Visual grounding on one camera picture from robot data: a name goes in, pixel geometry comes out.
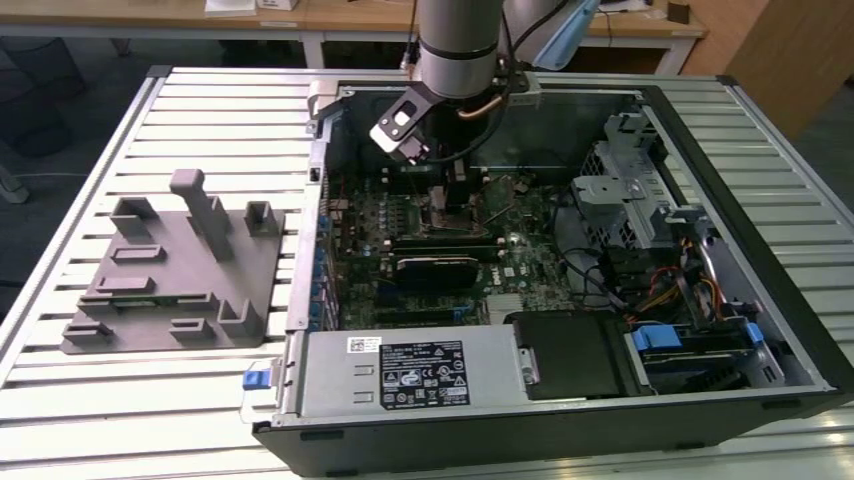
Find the metal bracket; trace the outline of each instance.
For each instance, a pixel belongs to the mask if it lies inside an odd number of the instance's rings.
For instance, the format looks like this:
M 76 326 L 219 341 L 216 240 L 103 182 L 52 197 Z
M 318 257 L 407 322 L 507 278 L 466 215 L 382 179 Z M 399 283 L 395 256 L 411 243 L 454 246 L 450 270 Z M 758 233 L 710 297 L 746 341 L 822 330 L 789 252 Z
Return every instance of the metal bracket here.
M 661 215 L 666 223 L 695 223 L 706 216 L 706 209 L 701 206 L 658 207 L 657 215 Z
M 633 181 L 606 175 L 578 177 L 573 180 L 578 199 L 591 205 L 622 204 L 625 200 L 646 198 L 643 189 Z
M 539 79 L 534 72 L 525 72 L 525 86 L 527 87 L 522 92 L 511 92 L 509 105 L 510 107 L 533 106 L 539 108 L 543 100 L 543 87 L 539 84 Z
M 307 131 L 316 135 L 320 131 L 319 124 L 326 117 L 336 113 L 342 109 L 338 102 L 338 81 L 336 80 L 315 80 L 308 86 L 308 122 Z

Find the desk leg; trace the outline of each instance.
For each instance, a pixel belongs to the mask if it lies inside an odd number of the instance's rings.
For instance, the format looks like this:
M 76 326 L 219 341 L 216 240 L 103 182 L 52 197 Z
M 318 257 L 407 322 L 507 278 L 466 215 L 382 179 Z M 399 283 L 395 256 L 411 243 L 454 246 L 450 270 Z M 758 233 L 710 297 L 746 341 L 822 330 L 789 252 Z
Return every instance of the desk leg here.
M 299 38 L 306 52 L 306 66 L 308 68 L 324 68 L 323 32 L 302 32 Z
M 127 57 L 131 54 L 131 39 L 130 38 L 111 38 L 112 48 L 116 49 L 116 53 L 120 57 Z
M 657 75 L 679 75 L 695 43 L 697 38 L 694 37 L 673 39 L 670 49 L 665 52 L 662 61 L 658 64 Z
M 24 203 L 29 198 L 29 191 L 3 165 L 0 165 L 0 198 L 5 198 L 9 203 Z

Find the motherboard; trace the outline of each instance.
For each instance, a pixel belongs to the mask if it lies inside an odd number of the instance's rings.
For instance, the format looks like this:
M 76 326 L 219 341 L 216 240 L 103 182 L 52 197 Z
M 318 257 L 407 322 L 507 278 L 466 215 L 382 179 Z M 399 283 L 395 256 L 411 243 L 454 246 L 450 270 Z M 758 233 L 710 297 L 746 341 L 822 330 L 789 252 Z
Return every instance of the motherboard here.
M 562 192 L 537 176 L 483 172 L 454 207 L 415 182 L 403 193 L 374 178 L 339 191 L 340 328 L 482 325 L 510 310 L 575 308 L 551 233 Z

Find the metal table surface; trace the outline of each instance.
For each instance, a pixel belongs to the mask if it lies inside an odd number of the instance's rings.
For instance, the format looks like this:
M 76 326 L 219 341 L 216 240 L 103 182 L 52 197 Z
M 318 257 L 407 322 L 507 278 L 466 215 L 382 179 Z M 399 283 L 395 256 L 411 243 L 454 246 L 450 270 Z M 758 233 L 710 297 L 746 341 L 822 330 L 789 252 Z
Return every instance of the metal table surface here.
M 302 186 L 312 141 L 306 97 L 319 77 L 396 72 L 175 68 L 148 78 L 0 327 L 3 478 L 294 476 L 242 423 L 242 372 L 283 351 Z M 735 87 L 714 78 L 542 75 L 543 84 L 658 84 L 787 272 L 854 357 L 854 218 Z M 287 210 L 268 341 L 243 350 L 67 356 L 78 297 L 106 252 L 120 195 L 160 209 L 176 168 L 202 168 L 226 208 Z M 679 173 L 686 196 L 693 197 Z M 272 397 L 267 405 L 272 409 Z M 383 478 L 851 478 L 854 410 L 767 425 L 717 447 L 379 475 Z

